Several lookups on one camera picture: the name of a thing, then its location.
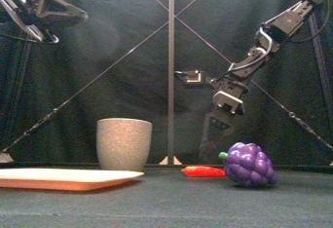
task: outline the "orange object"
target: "orange object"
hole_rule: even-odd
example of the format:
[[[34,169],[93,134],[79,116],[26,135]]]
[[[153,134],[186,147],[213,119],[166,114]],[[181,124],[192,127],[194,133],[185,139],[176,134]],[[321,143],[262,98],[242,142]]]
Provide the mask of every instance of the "orange object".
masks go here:
[[[225,170],[208,166],[189,166],[182,169],[189,177],[225,177]]]

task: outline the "black curtain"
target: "black curtain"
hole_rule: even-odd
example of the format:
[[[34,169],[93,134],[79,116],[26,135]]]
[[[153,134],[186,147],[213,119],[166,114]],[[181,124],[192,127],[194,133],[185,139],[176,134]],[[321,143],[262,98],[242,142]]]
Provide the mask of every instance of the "black curtain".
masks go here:
[[[174,113],[168,112],[169,0],[66,1],[82,8],[90,18],[86,23],[54,29],[61,43],[32,45],[24,55],[20,101],[11,110],[15,115],[7,113],[3,119],[6,127],[15,125],[4,135],[3,146],[106,72],[54,120],[11,149],[15,160],[95,163],[97,121],[126,117],[154,124],[149,163],[157,164],[164,159],[170,146],[184,164],[201,163],[198,148],[205,115],[213,110],[213,92],[185,89],[176,81]],[[261,23],[299,1],[174,0],[176,70],[200,69],[218,77],[230,62],[246,57]],[[321,44],[332,69],[332,25],[325,31]],[[311,31],[305,25],[297,38],[308,36]],[[19,66],[20,59],[14,58],[14,53],[18,52],[11,48],[6,66]],[[11,90],[11,84],[6,86],[4,93]],[[313,43],[288,44],[257,73],[249,87],[244,97],[246,114],[234,118],[234,134],[217,144],[216,151],[228,150],[240,141],[254,142],[277,165],[328,165],[331,151],[280,105],[305,120],[317,134],[332,140]],[[168,138],[169,132],[174,133],[174,140]]]

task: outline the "plastic grape toy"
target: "plastic grape toy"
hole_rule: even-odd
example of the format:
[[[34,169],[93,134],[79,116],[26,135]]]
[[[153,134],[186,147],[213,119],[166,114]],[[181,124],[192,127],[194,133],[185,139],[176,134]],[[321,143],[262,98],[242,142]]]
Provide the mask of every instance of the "plastic grape toy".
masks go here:
[[[254,143],[236,143],[226,153],[220,153],[225,159],[225,172],[228,177],[242,186],[261,187],[277,182],[277,175],[272,161],[260,146]]]

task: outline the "speckled ceramic cup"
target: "speckled ceramic cup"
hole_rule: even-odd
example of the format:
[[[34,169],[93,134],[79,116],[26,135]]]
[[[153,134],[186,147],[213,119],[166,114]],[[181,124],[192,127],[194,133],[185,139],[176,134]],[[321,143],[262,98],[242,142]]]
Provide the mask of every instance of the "speckled ceramic cup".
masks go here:
[[[151,146],[153,124],[110,118],[98,121],[97,149],[102,170],[143,171]]]

